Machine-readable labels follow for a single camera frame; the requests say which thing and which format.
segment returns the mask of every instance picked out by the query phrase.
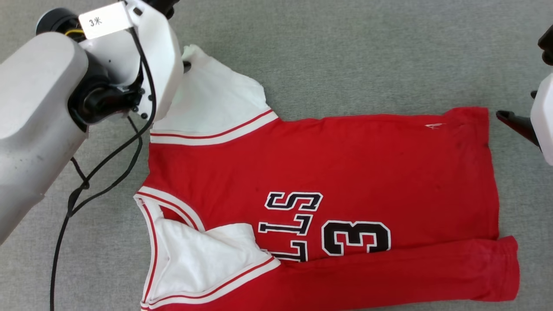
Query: label sticker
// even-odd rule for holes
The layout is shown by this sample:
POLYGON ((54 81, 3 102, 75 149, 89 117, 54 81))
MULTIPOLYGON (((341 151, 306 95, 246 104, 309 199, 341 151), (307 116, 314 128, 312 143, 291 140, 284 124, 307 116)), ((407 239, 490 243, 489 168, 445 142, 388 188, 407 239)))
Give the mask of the label sticker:
POLYGON ((102 37, 133 26, 124 2, 116 2, 81 14, 79 22, 87 39, 102 37))

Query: number 3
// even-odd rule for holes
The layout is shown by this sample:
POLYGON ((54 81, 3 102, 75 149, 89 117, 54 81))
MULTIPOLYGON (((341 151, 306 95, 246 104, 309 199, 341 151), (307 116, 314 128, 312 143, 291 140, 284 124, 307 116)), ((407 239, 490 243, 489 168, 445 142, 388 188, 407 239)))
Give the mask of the number 3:
POLYGON ((329 220, 321 228, 322 249, 330 256, 343 256, 344 243, 338 242, 338 234, 346 235, 347 246, 365 246, 367 252, 389 251, 390 230, 381 222, 329 220), (363 243, 363 236, 373 237, 372 244, 363 243))

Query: gray carpet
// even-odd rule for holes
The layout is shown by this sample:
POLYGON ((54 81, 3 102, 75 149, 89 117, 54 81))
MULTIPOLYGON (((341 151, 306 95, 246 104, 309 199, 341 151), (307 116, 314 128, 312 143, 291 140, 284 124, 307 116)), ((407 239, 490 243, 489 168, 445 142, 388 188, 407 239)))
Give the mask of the gray carpet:
MULTIPOLYGON (((48 9, 82 13, 109 2, 1 0, 0 59, 32 37, 48 9)), ((551 71, 536 45, 553 23, 550 0, 181 0, 176 10, 171 23, 181 44, 195 43, 261 82, 285 120, 442 113, 468 105, 528 115, 529 92, 551 71)), ((90 171, 131 134, 124 121, 94 126, 76 158, 90 171)), ((501 232, 520 243, 518 298, 383 310, 553 309, 553 168, 497 120, 491 148, 501 232)), ((93 190, 115 180, 131 155, 128 150, 108 165, 93 190)), ((122 185, 71 219, 59 263, 58 309, 139 308, 150 247, 132 195, 148 173, 146 160, 144 152, 122 185)), ((48 307, 54 247, 67 196, 79 183, 68 166, 0 247, 0 309, 48 307)))

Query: white armhole trim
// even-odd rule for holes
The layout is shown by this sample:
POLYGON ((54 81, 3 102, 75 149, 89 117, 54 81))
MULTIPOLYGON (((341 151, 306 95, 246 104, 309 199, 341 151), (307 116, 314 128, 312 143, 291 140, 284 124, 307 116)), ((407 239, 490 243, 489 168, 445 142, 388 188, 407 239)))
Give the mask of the white armhole trim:
POLYGON ((235 128, 210 136, 188 136, 178 131, 151 130, 150 142, 157 144, 181 144, 186 146, 221 144, 249 134, 276 119, 278 119, 277 114, 272 110, 267 110, 235 128))
MULTIPOLYGON (((150 236, 151 252, 152 252, 152 255, 150 258, 150 268, 144 284, 143 299, 141 301, 142 309, 154 309, 157 307, 161 307, 162 305, 174 304, 174 303, 180 303, 180 304, 208 303, 233 291, 234 289, 240 287, 241 285, 247 283, 248 281, 251 281, 263 275, 264 273, 277 268, 280 265, 280 262, 272 255, 259 250, 259 248, 255 244, 253 229, 251 229, 251 225, 233 224, 233 225, 214 228, 212 230, 205 232, 204 226, 201 223, 197 214, 189 206, 184 204, 182 201, 179 202, 179 204, 176 204, 175 200, 178 200, 178 199, 165 192, 158 191, 149 187, 142 187, 139 193, 135 195, 135 200, 146 219, 148 232, 150 236), (190 224, 188 224, 188 227, 180 222, 165 220, 163 218, 163 212, 161 210, 161 206, 164 208, 169 208, 172 211, 176 212, 187 223, 188 221, 190 221, 190 224), (190 211, 186 212, 185 217, 183 217, 184 206, 190 209, 190 211), (233 247, 234 248, 238 247, 237 249, 240 250, 240 246, 239 246, 241 243, 240 239, 244 239, 244 237, 246 237, 246 240, 250 241, 249 243, 250 246, 247 247, 247 249, 249 249, 250 255, 246 256, 249 259, 247 260, 244 257, 243 260, 245 261, 243 261, 244 266, 242 268, 240 268, 237 271, 233 271, 232 273, 230 273, 230 275, 226 274, 224 276, 217 277, 216 279, 220 279, 220 281, 216 281, 216 283, 213 283, 212 282, 213 280, 212 280, 211 283, 209 283, 208 289, 202 290, 201 292, 189 293, 184 291, 172 291, 170 293, 163 293, 165 291, 163 290, 164 287, 165 288, 171 287, 171 282, 167 284, 167 278, 163 278, 164 272, 168 269, 168 267, 171 267, 171 269, 175 271, 174 265, 182 264, 183 261, 178 260, 178 258, 175 258, 175 261, 171 262, 171 259, 169 258, 169 256, 171 256, 170 252, 175 253, 175 250, 178 250, 179 248, 173 247, 169 250, 169 253, 168 253, 166 248, 167 247, 170 248, 171 246, 170 245, 168 246, 164 242, 164 240, 168 238, 167 232, 165 233, 165 236, 160 236, 162 232, 156 231, 157 226, 159 224, 163 224, 163 222, 160 223, 160 221, 173 222, 173 225, 182 225, 182 227, 178 227, 178 228, 182 229, 184 233, 188 232, 188 234, 184 234, 182 238, 185 239, 187 236, 192 237, 191 240, 182 241, 183 245, 186 245, 186 244, 191 244, 192 246, 199 245, 197 249, 203 250, 206 240, 209 242, 209 239, 213 239, 214 247, 212 247, 212 250, 210 251, 209 254, 206 254, 206 256, 208 256, 207 258, 220 258, 220 256, 218 256, 220 254, 217 254, 217 250, 219 249, 219 247, 217 247, 217 243, 224 243, 223 246, 227 244, 231 249, 231 252, 233 252, 232 251, 233 247), (202 230, 197 230, 197 231, 192 230, 192 228, 195 228, 195 227, 191 224, 196 224, 196 226, 201 227, 202 230), (246 234, 245 236, 243 234, 240 234, 240 232, 250 232, 250 231, 251 231, 251 234, 246 234), (233 238, 233 233, 235 232, 238 232, 238 236, 236 237, 236 240, 233 238)), ((180 237, 174 236, 172 234, 170 234, 169 237, 173 241, 179 242, 180 237)), ((242 258, 243 255, 238 254, 237 256, 239 260, 238 262, 240 262, 240 258, 242 258)))
POLYGON ((138 190, 134 197, 138 199, 154 200, 158 205, 177 213, 190 227, 198 230, 199 232, 205 231, 204 224, 200 220, 200 217, 196 211, 188 206, 188 204, 173 195, 168 194, 167 192, 143 186, 138 190))

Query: basketball jersey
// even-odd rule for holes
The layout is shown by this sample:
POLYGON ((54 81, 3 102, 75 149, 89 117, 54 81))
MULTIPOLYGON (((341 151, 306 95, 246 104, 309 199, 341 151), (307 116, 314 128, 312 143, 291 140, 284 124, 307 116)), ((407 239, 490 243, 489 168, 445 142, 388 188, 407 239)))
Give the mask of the basketball jersey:
POLYGON ((143 309, 515 298, 487 109, 283 121, 255 80, 197 46, 183 59, 135 196, 152 242, 143 309))

